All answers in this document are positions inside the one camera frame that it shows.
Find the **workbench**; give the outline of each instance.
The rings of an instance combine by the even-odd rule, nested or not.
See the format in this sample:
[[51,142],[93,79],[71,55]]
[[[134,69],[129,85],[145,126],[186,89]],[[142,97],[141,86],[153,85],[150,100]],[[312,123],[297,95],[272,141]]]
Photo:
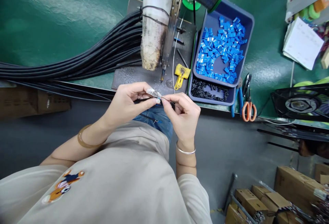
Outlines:
[[[271,92],[290,84],[292,61],[282,56],[287,30],[284,21],[287,0],[230,0],[255,18],[242,78],[252,73],[251,96],[258,110]],[[0,0],[0,56],[3,62],[35,66],[62,61],[90,48],[126,15],[128,0]],[[196,12],[200,29],[205,14]],[[181,17],[193,22],[192,11],[181,9]],[[114,73],[76,81],[110,89]],[[317,60],[313,71],[295,64],[293,83],[317,81],[328,70]],[[229,111],[230,107],[198,103],[200,107]],[[262,117],[276,117],[270,100]],[[324,123],[306,123],[328,128]]]

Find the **metal plate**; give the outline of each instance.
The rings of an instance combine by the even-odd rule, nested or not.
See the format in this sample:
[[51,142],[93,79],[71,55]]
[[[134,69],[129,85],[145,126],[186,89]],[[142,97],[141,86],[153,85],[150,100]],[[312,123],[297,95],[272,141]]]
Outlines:
[[[127,13],[133,12],[142,5],[142,1],[140,0],[129,0]],[[178,19],[177,25],[181,24],[181,19]],[[169,60],[169,67],[166,70],[165,77],[162,83],[160,83],[160,77],[162,69],[158,67],[156,71],[148,71],[143,69],[141,66],[130,66],[124,67],[121,69],[117,69],[114,73],[114,79],[112,83],[112,89],[117,89],[120,84],[131,84],[134,82],[147,82],[151,87],[155,90],[159,91],[163,95],[173,94],[174,93],[174,85],[177,81],[176,75],[172,76],[172,65],[176,68],[177,64],[184,65],[182,59],[177,53],[177,49],[182,53],[186,63],[190,66],[192,60],[192,50],[194,45],[194,37],[196,33],[196,26],[183,20],[182,27],[185,27],[186,32],[183,34],[179,34],[178,38],[185,42],[185,46],[177,43],[176,52],[174,56],[174,47],[171,51],[171,56]],[[185,79],[183,81],[183,85],[179,90],[175,92],[186,92],[188,80]]]

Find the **jeans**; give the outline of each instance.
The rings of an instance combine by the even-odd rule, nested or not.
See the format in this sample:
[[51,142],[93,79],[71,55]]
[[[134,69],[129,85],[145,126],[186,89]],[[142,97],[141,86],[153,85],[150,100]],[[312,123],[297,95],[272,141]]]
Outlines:
[[148,117],[151,117],[155,120],[161,121],[161,123],[154,122],[153,120],[143,117],[141,115],[136,116],[136,118],[134,118],[133,120],[144,122],[144,123],[149,124],[150,126],[154,127],[155,129],[159,130],[160,132],[162,132],[163,134],[166,135],[166,137],[168,138],[169,143],[170,143],[173,128],[172,128],[172,123],[171,123],[170,119],[168,118],[168,116],[166,115],[166,113],[163,109],[163,106],[155,105],[152,108],[144,111],[142,114],[144,114]]

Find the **cardboard box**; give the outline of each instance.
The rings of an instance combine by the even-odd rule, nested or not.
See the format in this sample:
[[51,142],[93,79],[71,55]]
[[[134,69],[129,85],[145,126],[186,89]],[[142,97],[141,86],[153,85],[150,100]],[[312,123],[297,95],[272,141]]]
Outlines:
[[225,224],[247,224],[246,215],[239,210],[235,203],[231,203],[227,208]]
[[25,86],[0,88],[1,120],[66,111],[70,108],[71,100],[68,97]]
[[306,224],[299,216],[287,211],[277,215],[278,224]]
[[329,184],[329,166],[315,164],[315,180],[320,184]]
[[237,189],[234,196],[251,216],[258,211],[265,216],[268,214],[268,208],[250,190]]
[[291,206],[291,203],[277,192],[270,192],[263,186],[252,186],[251,192],[269,209],[265,216],[264,224],[272,224],[275,213],[283,207]]
[[277,169],[274,190],[309,215],[313,215],[311,204],[329,198],[326,187],[285,166]]

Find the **blue plastic tray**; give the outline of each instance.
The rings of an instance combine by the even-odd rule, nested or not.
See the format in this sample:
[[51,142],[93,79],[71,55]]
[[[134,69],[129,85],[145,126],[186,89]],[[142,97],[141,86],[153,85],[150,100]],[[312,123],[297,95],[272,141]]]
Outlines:
[[[234,5],[233,3],[231,3],[228,0],[222,0],[220,2],[220,4],[218,5],[218,7],[212,13],[208,14],[206,11],[205,19],[203,21],[203,26],[202,26],[201,31],[203,32],[205,27],[212,28],[213,34],[215,36],[217,36],[218,30],[222,29],[219,27],[219,20],[218,20],[220,15],[225,17],[225,21],[230,21],[230,22],[232,22],[236,17],[238,17],[241,20],[241,24],[246,28],[245,37],[243,39],[248,39],[248,42],[246,44],[241,45],[241,47],[240,47],[240,50],[243,50],[244,58],[242,61],[240,61],[240,63],[235,68],[237,77],[234,80],[234,82],[232,84],[230,84],[230,83],[219,81],[217,79],[213,79],[213,78],[210,78],[210,77],[207,77],[204,75],[197,74],[195,71],[196,61],[193,64],[193,73],[199,79],[213,82],[215,84],[228,86],[228,87],[235,87],[239,83],[239,79],[240,79],[240,76],[242,73],[243,64],[244,64],[244,60],[247,55],[247,51],[248,51],[248,47],[249,47],[249,43],[250,43],[250,39],[251,39],[251,34],[254,29],[255,20],[254,20],[253,15],[251,15],[250,13],[248,13],[245,10],[241,9],[240,7]],[[201,40],[202,40],[202,38],[200,37],[199,41],[198,41],[197,52],[199,52],[199,50],[200,50]],[[224,62],[221,59],[221,56],[215,60],[215,62],[214,62],[214,72],[215,73],[225,74],[226,72],[224,71],[224,69],[226,67],[230,67],[230,64],[229,64],[229,62],[224,64]]]
[[[193,51],[193,59],[192,59],[192,65],[194,65],[194,62],[196,61],[196,55],[197,52],[199,52],[199,50],[196,51],[199,40],[198,40],[198,32],[196,33],[196,37],[195,37],[195,45],[194,45],[194,51]],[[228,89],[228,96],[226,98],[226,102],[222,102],[222,101],[215,101],[212,99],[205,99],[205,98],[199,98],[199,97],[194,97],[191,94],[191,90],[192,90],[192,82],[193,82],[193,78],[196,78],[193,74],[193,72],[190,75],[190,80],[189,80],[189,87],[188,87],[188,96],[191,98],[192,101],[196,101],[196,102],[203,102],[203,103],[209,103],[209,104],[214,104],[214,105],[223,105],[223,106],[231,106],[234,103],[234,99],[235,99],[235,87],[230,88],[230,87],[226,87],[225,88]],[[217,92],[216,90],[211,90],[210,86],[207,86],[204,88],[204,91],[208,91],[213,95],[216,95],[217,97],[223,98],[223,93],[221,92]]]

